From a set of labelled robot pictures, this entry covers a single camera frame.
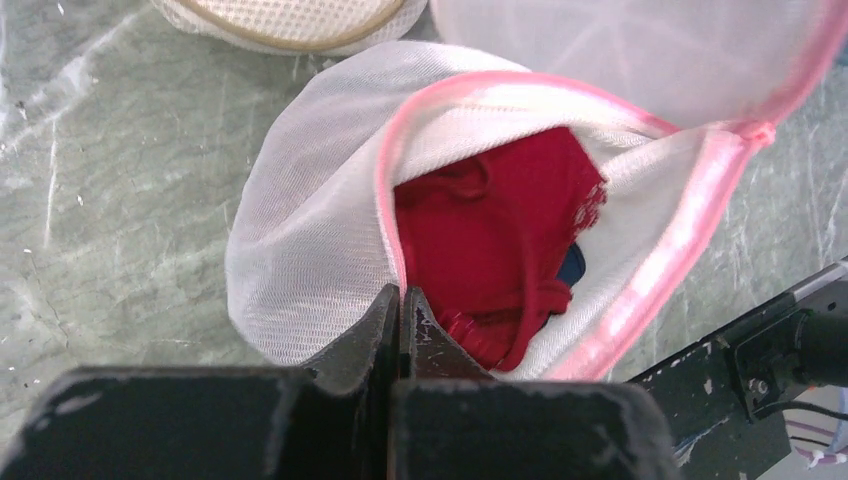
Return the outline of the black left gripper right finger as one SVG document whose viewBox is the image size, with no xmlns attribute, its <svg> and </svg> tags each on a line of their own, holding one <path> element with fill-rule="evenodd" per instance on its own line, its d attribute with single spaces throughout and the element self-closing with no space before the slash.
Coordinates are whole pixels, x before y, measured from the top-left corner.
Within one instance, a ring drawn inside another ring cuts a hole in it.
<svg viewBox="0 0 848 480">
<path fill-rule="evenodd" d="M 668 422 L 630 383 L 508 382 L 484 371 L 410 289 L 392 389 L 394 479 L 678 479 Z"/>
</svg>

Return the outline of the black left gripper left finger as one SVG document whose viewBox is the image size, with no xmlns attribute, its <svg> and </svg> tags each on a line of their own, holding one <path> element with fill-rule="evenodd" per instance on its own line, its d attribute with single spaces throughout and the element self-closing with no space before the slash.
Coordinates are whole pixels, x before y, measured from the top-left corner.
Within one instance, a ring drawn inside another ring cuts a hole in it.
<svg viewBox="0 0 848 480">
<path fill-rule="evenodd" d="M 87 366 L 36 399 L 5 479 L 382 479 L 400 294 L 300 366 Z"/>
</svg>

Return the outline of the red lace bra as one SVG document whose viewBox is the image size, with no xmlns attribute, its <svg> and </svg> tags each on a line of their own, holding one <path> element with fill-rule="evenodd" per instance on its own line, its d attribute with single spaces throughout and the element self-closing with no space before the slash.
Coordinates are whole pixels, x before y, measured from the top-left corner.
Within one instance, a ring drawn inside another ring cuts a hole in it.
<svg viewBox="0 0 848 480">
<path fill-rule="evenodd" d="M 607 198 L 604 178 L 565 127 L 407 181 L 394 196 L 408 283 L 460 347 L 501 372 L 568 310 L 573 287 L 556 275 Z"/>
</svg>

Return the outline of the navy blue bra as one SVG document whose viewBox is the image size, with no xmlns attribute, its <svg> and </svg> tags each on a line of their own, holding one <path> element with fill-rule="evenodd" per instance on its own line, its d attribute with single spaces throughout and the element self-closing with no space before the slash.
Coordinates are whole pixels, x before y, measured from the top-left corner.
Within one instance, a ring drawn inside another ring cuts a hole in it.
<svg viewBox="0 0 848 480">
<path fill-rule="evenodd" d="M 586 260 L 582 250 L 574 243 L 569 247 L 556 278 L 569 287 L 573 287 L 584 277 L 586 270 Z"/>
</svg>

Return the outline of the clear round lidded container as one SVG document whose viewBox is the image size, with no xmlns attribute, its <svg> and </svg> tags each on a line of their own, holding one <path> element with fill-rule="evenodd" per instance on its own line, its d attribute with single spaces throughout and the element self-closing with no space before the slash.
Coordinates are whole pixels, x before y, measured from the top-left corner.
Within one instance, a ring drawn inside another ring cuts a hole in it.
<svg viewBox="0 0 848 480">
<path fill-rule="evenodd" d="M 397 185 L 554 127 L 606 179 L 572 304 L 512 379 L 596 380 L 706 248 L 749 158 L 847 37 L 843 1 L 435 1 L 438 42 L 369 48 L 272 125 L 226 249 L 229 315 L 296 364 L 387 284 L 406 290 Z"/>
</svg>

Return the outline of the white mesh laundry bag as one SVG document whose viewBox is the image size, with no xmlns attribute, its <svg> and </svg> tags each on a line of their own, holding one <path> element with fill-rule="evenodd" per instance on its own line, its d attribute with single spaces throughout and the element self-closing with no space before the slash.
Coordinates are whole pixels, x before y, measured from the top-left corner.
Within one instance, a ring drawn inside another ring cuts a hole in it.
<svg viewBox="0 0 848 480">
<path fill-rule="evenodd" d="M 426 0 L 156 0 L 176 29 L 251 51 L 350 56 L 400 39 Z"/>
</svg>

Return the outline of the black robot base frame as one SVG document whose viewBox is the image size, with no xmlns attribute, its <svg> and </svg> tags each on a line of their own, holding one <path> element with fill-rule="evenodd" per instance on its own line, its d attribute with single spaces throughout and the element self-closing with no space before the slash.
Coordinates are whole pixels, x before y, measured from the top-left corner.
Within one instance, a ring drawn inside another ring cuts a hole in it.
<svg viewBox="0 0 848 480">
<path fill-rule="evenodd" d="M 687 479 L 756 479 L 792 453 L 847 462 L 847 261 L 633 377 Z"/>
</svg>

